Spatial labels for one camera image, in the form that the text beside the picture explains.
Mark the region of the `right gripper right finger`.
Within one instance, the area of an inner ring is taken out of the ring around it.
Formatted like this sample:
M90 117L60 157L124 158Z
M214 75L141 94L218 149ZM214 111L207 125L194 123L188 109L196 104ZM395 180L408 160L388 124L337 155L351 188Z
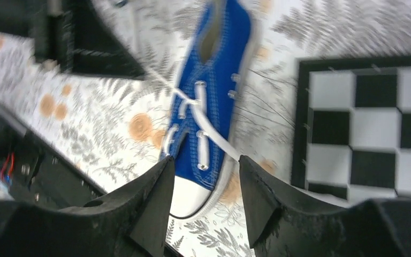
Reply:
M411 199L339 207L239 160L250 247L257 256L411 256Z

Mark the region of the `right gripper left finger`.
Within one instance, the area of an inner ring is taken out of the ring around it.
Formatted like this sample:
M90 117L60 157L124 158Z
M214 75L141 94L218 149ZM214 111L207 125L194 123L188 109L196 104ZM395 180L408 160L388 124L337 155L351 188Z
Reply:
M167 157L82 207L0 201L0 256L163 256L174 173Z

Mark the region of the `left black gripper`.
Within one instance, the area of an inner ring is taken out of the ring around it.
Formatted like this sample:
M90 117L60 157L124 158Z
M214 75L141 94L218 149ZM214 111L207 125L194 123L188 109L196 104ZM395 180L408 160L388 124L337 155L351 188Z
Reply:
M34 40L37 62L93 77L140 79L145 71L92 1L0 1L0 33Z

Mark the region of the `blue canvas sneaker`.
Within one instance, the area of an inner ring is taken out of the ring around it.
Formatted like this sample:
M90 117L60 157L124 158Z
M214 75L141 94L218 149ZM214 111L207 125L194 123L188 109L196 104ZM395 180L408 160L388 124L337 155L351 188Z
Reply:
M244 85L257 36L256 20L240 1L211 1L176 86L196 99L195 82L207 83L206 116L233 147L235 101ZM209 140L209 169L197 168L200 127L190 106L186 108L186 117L179 118L181 103L182 99L175 93L161 157L173 157L176 171L170 214L179 220L192 220L216 204L237 161Z

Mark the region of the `white shoelace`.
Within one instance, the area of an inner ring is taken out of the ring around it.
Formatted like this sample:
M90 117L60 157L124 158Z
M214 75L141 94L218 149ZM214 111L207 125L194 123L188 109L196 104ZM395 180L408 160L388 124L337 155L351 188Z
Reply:
M184 119L186 117L185 112L187 106L190 106L192 115L200 130L197 133L198 151L197 151L197 168L200 170L209 169L209 140L212 140L221 150L225 152L229 157L234 160L240 158L241 153L237 151L225 138L223 138L218 131L212 126L207 118L207 94L205 81L195 82L195 95L196 99L191 99L187 94L181 91L178 87L168 82L159 73L151 68L147 68L147 71L153 75L158 81L164 83L167 86L173 88L173 91L182 99L182 103L179 107L179 118Z

